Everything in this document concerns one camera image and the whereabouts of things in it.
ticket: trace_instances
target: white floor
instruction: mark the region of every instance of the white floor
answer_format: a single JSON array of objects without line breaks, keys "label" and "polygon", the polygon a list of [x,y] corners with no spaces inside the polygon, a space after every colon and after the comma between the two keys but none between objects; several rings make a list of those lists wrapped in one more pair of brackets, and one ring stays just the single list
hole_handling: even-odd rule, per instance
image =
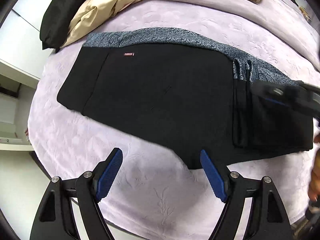
[{"label": "white floor", "polygon": [[[28,152],[0,151],[0,208],[21,240],[29,240],[32,223],[49,179]],[[88,240],[79,207],[73,204],[81,240]],[[138,240],[109,227],[115,240]]]}]

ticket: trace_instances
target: drawer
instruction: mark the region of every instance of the drawer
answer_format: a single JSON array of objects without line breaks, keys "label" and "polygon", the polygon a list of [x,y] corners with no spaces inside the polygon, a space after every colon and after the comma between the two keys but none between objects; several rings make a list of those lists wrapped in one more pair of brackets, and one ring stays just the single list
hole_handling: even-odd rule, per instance
[{"label": "drawer", "polygon": [[0,59],[41,78],[52,49],[42,50],[40,32],[11,11],[0,28]]},{"label": "drawer", "polygon": [[45,11],[52,0],[18,0],[13,10],[38,31]]}]

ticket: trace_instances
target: blue gripper pad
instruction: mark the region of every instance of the blue gripper pad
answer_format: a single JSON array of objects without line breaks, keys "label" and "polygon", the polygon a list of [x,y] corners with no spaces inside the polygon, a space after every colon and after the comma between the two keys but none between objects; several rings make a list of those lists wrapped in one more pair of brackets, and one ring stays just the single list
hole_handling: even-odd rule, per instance
[{"label": "blue gripper pad", "polygon": [[224,181],[205,150],[200,152],[200,162],[215,196],[225,203],[228,196],[225,192]]},{"label": "blue gripper pad", "polygon": [[118,174],[118,171],[122,164],[122,160],[123,160],[122,151],[118,148],[115,148],[115,149],[117,150],[117,152],[115,153],[110,163],[108,164],[107,168],[105,169],[100,179],[98,180],[97,193],[96,193],[96,199],[98,202],[100,202],[100,200],[102,200],[104,197],[108,195],[109,190],[112,186],[112,183],[115,180],[116,175]]}]

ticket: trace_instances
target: black pillow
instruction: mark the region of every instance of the black pillow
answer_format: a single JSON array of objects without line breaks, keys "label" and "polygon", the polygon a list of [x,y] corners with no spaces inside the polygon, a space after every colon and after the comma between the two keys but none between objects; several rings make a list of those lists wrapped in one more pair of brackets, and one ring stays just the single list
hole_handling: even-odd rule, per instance
[{"label": "black pillow", "polygon": [[69,24],[85,0],[52,0],[41,23],[42,49],[59,48],[68,36]]}]

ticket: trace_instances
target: bed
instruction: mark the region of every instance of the bed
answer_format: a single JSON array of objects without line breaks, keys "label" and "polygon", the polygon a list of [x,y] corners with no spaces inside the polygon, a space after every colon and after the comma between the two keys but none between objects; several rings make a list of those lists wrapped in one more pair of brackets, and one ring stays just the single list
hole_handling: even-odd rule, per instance
[{"label": "bed", "polygon": [[[94,32],[187,29],[263,59],[291,79],[320,84],[319,36],[290,0],[264,0],[260,5],[247,0],[219,2],[143,0]],[[39,161],[50,176],[71,179],[92,170],[118,147],[124,160],[108,196],[99,203],[104,218],[147,239],[208,239],[223,203],[214,196],[203,170],[189,170],[172,150],[98,123],[57,102],[57,93],[84,42],[85,37],[51,54],[45,64],[28,120],[29,138]],[[290,223],[294,223],[308,203],[314,156],[315,149],[228,168],[252,179],[270,176]],[[246,217],[249,210],[246,201]],[[241,220],[235,239],[242,239],[246,222]]]}]

